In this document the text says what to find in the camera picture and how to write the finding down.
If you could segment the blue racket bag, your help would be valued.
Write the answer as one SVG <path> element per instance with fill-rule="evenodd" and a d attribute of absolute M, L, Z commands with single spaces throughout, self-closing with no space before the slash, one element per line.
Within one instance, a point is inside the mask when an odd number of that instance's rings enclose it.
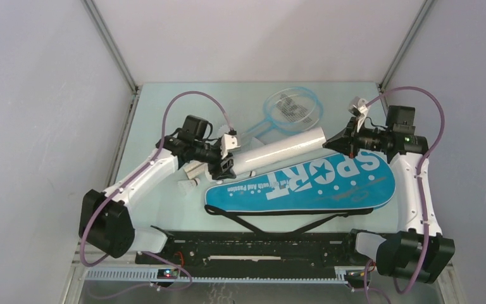
<path fill-rule="evenodd" d="M 336 153 L 212 187 L 205 208 L 238 215 L 374 209 L 395 191 L 394 174 L 381 156 L 362 151 L 351 159 Z"/>

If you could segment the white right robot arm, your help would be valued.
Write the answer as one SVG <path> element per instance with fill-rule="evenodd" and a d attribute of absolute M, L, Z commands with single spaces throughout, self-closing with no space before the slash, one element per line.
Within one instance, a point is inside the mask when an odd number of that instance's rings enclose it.
<path fill-rule="evenodd" d="M 362 149 L 383 152 L 396 182 L 398 232 L 382 237 L 376 232 L 353 229 L 343 241 L 346 262 L 358 265 L 375 261 L 382 276 L 431 284 L 455 253 L 452 239 L 445 238 L 432 208 L 428 184 L 427 139 L 415 134 L 415 109 L 393 106 L 385 128 L 364 126 L 366 106 L 350 106 L 353 117 L 346 128 L 323 146 L 354 158 Z"/>

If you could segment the white shuttlecock tube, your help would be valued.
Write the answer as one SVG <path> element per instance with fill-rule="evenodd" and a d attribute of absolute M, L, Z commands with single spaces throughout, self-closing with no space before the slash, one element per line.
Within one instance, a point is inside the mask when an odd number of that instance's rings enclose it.
<path fill-rule="evenodd" d="M 250 172 L 257 168 L 288 160 L 322 148 L 327 141 L 321 127 L 287 137 L 260 148 L 235 155 L 232 171 L 235 175 Z"/>

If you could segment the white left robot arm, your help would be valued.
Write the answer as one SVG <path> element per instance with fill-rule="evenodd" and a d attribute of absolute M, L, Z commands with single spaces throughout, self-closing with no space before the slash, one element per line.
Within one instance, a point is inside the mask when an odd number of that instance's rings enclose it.
<path fill-rule="evenodd" d="M 187 162 L 217 166 L 238 147 L 234 130 L 219 137 L 214 144 L 190 137 L 165 136 L 124 179 L 101 192 L 88 191 L 83 198 L 79 227 L 82 263 L 90 265 L 85 257 L 87 244 L 101 250 L 106 257 L 120 258 L 128 251 L 149 251 L 158 263 L 172 261 L 175 247 L 167 242 L 167 233 L 155 227 L 134 227 L 133 212 L 147 193 Z"/>

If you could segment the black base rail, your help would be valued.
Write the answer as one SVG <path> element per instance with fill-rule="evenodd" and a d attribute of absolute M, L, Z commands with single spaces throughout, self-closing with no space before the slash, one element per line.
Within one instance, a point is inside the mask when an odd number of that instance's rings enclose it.
<path fill-rule="evenodd" d="M 367 257 L 348 248 L 347 233 L 298 236 L 252 232 L 172 231 L 158 254 L 191 276 L 250 278 L 332 278 L 362 269 Z"/>

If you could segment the aluminium frame post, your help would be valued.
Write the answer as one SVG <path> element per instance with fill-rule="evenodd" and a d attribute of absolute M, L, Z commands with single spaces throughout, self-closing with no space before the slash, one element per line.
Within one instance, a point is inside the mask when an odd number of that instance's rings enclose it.
<path fill-rule="evenodd" d="M 129 86 L 132 94 L 136 94 L 139 91 L 139 85 L 135 81 L 131 74 L 131 71 L 125 62 L 125 59 L 118 47 L 111 31 L 98 8 L 98 5 L 93 0 L 81 0 L 86 12 L 90 16 L 94 27 L 96 28 L 101 40 L 103 41 L 106 49 L 111 55 L 117 69 L 123 77 L 126 84 Z"/>
<path fill-rule="evenodd" d="M 432 8 L 434 7 L 436 0 L 424 0 L 420 9 L 418 10 L 412 24 L 410 25 L 404 39 L 402 40 L 398 50 L 396 51 L 388 69 L 386 70 L 382 80 L 380 81 L 378 88 L 381 92 L 384 92 L 389 86 L 391 80 L 396 74 L 397 69 L 401 65 L 404 57 L 409 51 L 412 43 L 416 39 L 418 32 L 422 28 L 425 20 L 428 18 Z"/>

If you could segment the aluminium frame post left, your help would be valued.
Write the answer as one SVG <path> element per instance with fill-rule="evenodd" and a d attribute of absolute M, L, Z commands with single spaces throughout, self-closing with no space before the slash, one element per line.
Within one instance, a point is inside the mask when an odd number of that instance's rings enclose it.
<path fill-rule="evenodd" d="M 111 31 L 98 8 L 98 5 L 93 0 L 81 0 L 86 12 L 90 16 L 94 27 L 96 28 L 101 40 L 103 41 L 106 49 L 111 55 L 117 69 L 123 77 L 126 84 L 129 86 L 132 94 L 136 94 L 139 91 L 139 85 L 135 81 L 131 74 L 131 71 L 125 62 L 125 59 L 118 47 Z"/>

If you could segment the aluminium frame post right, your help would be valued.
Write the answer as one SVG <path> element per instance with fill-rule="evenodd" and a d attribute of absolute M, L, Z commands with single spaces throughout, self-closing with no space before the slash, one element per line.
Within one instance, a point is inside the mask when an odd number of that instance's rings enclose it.
<path fill-rule="evenodd" d="M 396 74 L 397 69 L 401 65 L 404 57 L 409 51 L 412 43 L 416 39 L 418 32 L 422 28 L 425 20 L 428 18 L 432 8 L 434 7 L 436 0 L 424 0 L 420 9 L 418 10 L 412 24 L 410 25 L 404 39 L 402 40 L 398 50 L 396 51 L 388 69 L 386 70 L 382 80 L 380 81 L 378 88 L 381 92 L 384 92 L 389 86 L 391 80 Z"/>

